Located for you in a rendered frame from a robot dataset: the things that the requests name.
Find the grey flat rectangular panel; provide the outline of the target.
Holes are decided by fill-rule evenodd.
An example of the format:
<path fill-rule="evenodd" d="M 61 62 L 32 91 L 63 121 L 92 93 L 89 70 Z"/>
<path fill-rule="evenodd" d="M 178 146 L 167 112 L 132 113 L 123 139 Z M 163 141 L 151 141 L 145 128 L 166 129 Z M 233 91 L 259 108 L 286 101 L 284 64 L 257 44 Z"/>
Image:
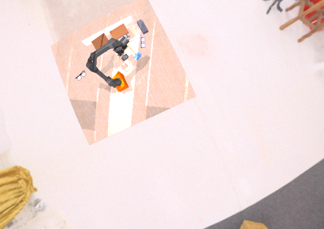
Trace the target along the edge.
<path fill-rule="evenodd" d="M 85 40 L 82 41 L 83 44 L 85 44 L 86 46 L 92 44 L 91 41 L 93 41 L 94 39 L 96 39 L 98 36 L 100 36 L 101 34 L 105 33 L 105 35 L 109 35 L 110 31 L 117 28 L 118 26 L 120 26 L 121 24 L 124 24 L 125 26 L 134 23 L 132 16 L 125 18 L 124 20 L 121 20 L 97 33 L 95 33 L 94 35 L 86 38 Z"/>

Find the black-framed glasses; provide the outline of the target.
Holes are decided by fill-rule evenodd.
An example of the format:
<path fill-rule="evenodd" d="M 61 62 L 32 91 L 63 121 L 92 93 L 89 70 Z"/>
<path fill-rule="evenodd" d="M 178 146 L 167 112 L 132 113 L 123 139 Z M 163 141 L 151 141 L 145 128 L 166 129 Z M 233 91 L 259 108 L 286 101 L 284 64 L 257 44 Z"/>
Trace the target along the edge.
<path fill-rule="evenodd" d="M 84 70 L 83 70 L 83 71 L 84 71 Z M 79 76 L 76 77 L 76 79 L 78 79 L 78 81 L 82 79 L 81 75 L 82 75 L 83 77 L 86 76 L 85 71 L 84 71 L 84 72 L 83 72 L 83 71 L 81 72 L 81 74 L 80 74 Z"/>

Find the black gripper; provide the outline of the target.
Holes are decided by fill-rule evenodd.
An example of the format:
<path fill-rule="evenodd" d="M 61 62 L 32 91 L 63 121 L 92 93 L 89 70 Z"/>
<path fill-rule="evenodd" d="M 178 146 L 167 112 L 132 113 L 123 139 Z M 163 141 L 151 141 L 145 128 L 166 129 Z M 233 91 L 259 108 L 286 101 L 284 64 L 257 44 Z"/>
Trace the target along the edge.
<path fill-rule="evenodd" d="M 121 52 L 117 52 L 118 53 L 118 56 L 119 57 L 121 57 L 122 56 L 122 60 L 123 61 L 126 61 L 128 58 L 129 58 L 129 56 L 127 55 L 127 54 L 124 54 L 125 52 L 123 52 L 123 49 L 122 49 L 122 51 Z"/>

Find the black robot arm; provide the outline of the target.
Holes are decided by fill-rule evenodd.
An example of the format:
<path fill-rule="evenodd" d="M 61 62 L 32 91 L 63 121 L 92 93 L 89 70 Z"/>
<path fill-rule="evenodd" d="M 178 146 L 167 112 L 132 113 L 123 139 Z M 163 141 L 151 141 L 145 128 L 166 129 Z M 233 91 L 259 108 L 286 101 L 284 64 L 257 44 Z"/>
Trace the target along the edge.
<path fill-rule="evenodd" d="M 114 38 L 110 38 L 109 41 L 100 47 L 98 50 L 92 52 L 88 58 L 88 61 L 86 63 L 86 67 L 91 71 L 99 75 L 102 79 L 106 81 L 106 83 L 110 86 L 113 86 L 116 88 L 117 86 L 120 86 L 122 84 L 121 80 L 119 78 L 112 79 L 111 77 L 107 77 L 97 68 L 97 57 L 102 55 L 103 53 L 107 52 L 110 49 L 113 49 L 115 53 L 121 52 L 123 49 L 123 52 L 127 48 L 127 43 L 129 43 L 129 40 L 123 36 L 122 39 L 116 40 Z"/>

